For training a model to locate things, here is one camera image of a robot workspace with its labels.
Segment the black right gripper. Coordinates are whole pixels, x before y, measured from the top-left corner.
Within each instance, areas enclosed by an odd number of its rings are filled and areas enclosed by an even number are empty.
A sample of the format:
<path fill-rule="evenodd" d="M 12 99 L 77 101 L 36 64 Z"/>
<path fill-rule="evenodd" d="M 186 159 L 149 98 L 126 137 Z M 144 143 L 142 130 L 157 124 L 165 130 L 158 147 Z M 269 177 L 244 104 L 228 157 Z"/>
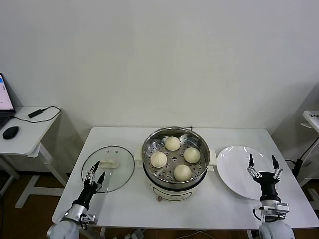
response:
<path fill-rule="evenodd" d="M 275 185 L 280 181 L 280 175 L 283 171 L 274 155 L 272 155 L 274 172 L 258 172 L 254 167 L 253 156 L 250 153 L 247 171 L 255 182 L 260 184 L 262 196 L 260 201 L 274 200 L 280 202 Z"/>

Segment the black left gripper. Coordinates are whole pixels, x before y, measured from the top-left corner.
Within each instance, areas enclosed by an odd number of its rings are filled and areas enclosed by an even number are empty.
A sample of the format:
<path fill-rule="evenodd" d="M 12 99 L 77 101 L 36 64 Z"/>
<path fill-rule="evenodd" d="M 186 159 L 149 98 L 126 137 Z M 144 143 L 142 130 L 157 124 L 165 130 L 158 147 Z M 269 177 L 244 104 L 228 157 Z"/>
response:
<path fill-rule="evenodd" d="M 84 189 L 80 193 L 76 204 L 83 207 L 89 207 L 90 201 L 94 194 L 96 194 L 101 188 L 105 178 L 105 172 L 101 174 L 97 183 L 95 183 L 95 173 L 99 167 L 100 161 L 97 161 L 90 170 L 87 171 L 86 178 L 84 181 Z"/>

